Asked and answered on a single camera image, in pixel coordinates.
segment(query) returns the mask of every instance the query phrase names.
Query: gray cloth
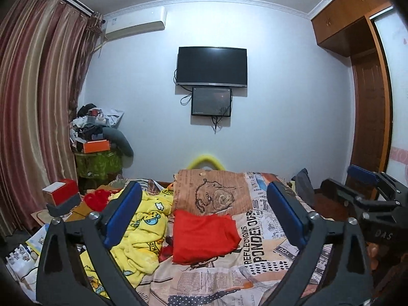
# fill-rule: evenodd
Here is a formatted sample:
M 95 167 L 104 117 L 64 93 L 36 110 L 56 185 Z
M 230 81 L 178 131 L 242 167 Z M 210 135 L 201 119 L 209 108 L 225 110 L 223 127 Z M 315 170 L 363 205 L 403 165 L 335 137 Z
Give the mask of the gray cloth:
M 102 129 L 103 138 L 109 140 L 110 142 L 116 144 L 118 148 L 122 151 L 123 155 L 132 157 L 133 150 L 127 141 L 126 137 L 118 129 L 105 127 Z
M 307 169 L 303 168 L 292 180 L 296 183 L 297 195 L 313 208 L 315 206 L 315 190 L 310 182 Z

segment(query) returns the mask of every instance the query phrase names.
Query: white wall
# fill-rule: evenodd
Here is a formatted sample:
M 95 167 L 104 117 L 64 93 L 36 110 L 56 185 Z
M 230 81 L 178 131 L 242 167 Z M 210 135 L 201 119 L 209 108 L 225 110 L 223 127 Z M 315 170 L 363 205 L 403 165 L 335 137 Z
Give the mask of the white wall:
M 343 180 L 354 130 L 350 60 L 319 48 L 309 20 L 223 2 L 166 8 L 164 31 L 108 42 L 87 74 L 87 103 L 125 110 L 119 129 L 135 151 L 125 176 L 171 181 L 212 154 L 236 172 L 291 178 L 306 167 L 315 188 L 328 177 Z M 234 90 L 231 119 L 216 134 L 209 118 L 180 105 L 179 46 L 248 50 L 248 89 Z

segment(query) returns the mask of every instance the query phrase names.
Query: green cloth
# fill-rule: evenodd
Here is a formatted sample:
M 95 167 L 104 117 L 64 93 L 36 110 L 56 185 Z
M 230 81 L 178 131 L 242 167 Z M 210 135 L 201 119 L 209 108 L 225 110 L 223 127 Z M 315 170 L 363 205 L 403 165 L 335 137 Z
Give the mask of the green cloth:
M 113 150 L 74 154 L 79 177 L 103 180 L 108 178 L 108 174 L 119 172 L 122 169 L 122 159 L 118 152 Z

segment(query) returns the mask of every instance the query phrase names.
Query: yellow blanket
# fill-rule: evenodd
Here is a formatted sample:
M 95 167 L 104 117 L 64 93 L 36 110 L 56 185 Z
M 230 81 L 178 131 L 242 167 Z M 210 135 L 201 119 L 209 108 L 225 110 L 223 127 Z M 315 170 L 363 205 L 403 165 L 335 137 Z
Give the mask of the yellow blanket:
M 120 196 L 122 191 L 111 196 Z M 111 249 L 111 253 L 130 284 L 136 288 L 145 274 L 152 274 L 159 266 L 158 254 L 166 233 L 167 216 L 173 204 L 173 191 L 164 189 L 159 195 L 149 195 L 143 191 L 142 201 L 136 210 L 121 242 Z M 88 252 L 81 254 L 81 261 L 94 291 L 108 297 Z

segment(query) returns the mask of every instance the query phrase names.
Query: dark floor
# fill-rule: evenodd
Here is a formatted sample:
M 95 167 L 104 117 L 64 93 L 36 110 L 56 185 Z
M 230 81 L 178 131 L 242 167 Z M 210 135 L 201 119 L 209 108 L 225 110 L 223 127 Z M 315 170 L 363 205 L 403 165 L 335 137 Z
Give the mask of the dark floor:
M 14 234 L 12 236 L 6 237 L 6 241 L 2 241 L 0 243 L 0 257 L 1 259 L 4 259 L 5 257 L 9 256 L 9 253 L 11 251 L 14 251 L 16 247 L 18 247 L 20 244 L 24 245 L 24 242 L 30 238 L 30 234 L 26 232 L 26 230 L 20 231 L 16 230 L 14 231 Z
M 335 202 L 321 193 L 315 194 L 314 210 L 321 216 L 335 221 L 346 221 L 348 218 L 347 208 Z

